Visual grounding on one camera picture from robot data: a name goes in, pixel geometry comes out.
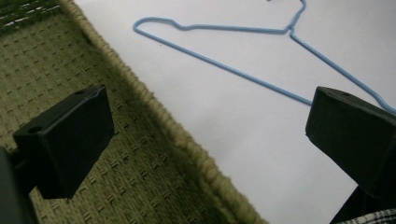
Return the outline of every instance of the white surface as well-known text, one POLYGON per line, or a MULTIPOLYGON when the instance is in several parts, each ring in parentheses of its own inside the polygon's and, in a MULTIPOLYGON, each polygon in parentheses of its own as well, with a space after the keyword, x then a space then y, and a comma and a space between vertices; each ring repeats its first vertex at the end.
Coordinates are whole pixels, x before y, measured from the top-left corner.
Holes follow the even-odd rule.
MULTIPOLYGON (((97 31, 272 223, 328 223, 356 184, 305 137, 309 107, 136 34, 138 19, 284 28, 300 1, 76 0, 97 31)), ((396 1, 308 1, 296 34, 396 105, 396 1)), ((316 86, 375 104, 288 35, 145 31, 312 99, 316 86)))

